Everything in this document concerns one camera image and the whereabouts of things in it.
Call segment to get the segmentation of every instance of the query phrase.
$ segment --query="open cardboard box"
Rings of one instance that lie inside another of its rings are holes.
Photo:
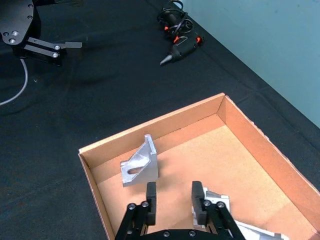
[[[150,134],[158,153],[156,225],[193,228],[192,181],[230,196],[234,219],[291,240],[320,240],[320,193],[239,108],[221,93],[79,150],[110,240],[127,204],[140,204],[146,184],[122,186],[120,162]]]

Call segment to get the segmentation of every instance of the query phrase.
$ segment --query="metal angle bracket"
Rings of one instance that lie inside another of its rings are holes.
[[[157,150],[151,135],[144,135],[144,143],[128,161],[121,162],[120,167],[124,187],[158,179]]]

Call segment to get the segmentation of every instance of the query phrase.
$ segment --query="black tablecloth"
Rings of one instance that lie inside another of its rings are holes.
[[[38,8],[41,39],[85,47],[63,67],[27,60],[27,89],[0,107],[0,239],[105,239],[78,149],[221,92],[320,189],[319,128],[216,39],[206,34],[192,55],[159,66],[171,44],[156,21],[161,5]],[[2,42],[0,101],[23,75]]]

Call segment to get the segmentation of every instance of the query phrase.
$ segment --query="bolt head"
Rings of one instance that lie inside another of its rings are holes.
[[[224,208],[225,204],[222,201],[220,201],[217,203],[217,206],[218,206],[218,208]]]
[[[194,237],[196,235],[196,232],[194,230],[189,231],[189,236]]]
[[[133,209],[135,209],[136,208],[136,205],[134,204],[134,203],[130,203],[129,205],[128,205],[128,209],[129,210],[133,210]]]
[[[169,232],[169,231],[164,231],[164,232],[163,232],[163,236],[164,236],[165,238],[169,237],[169,236],[170,236],[170,232]]]
[[[144,207],[144,208],[149,207],[149,203],[147,201],[144,201],[142,203],[142,207]]]
[[[211,202],[209,200],[205,200],[203,202],[203,205],[205,205],[206,207],[210,206],[211,205]]]

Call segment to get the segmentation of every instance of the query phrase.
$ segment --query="light blue wall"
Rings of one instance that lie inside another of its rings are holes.
[[[320,0],[183,0],[184,10],[320,127]]]

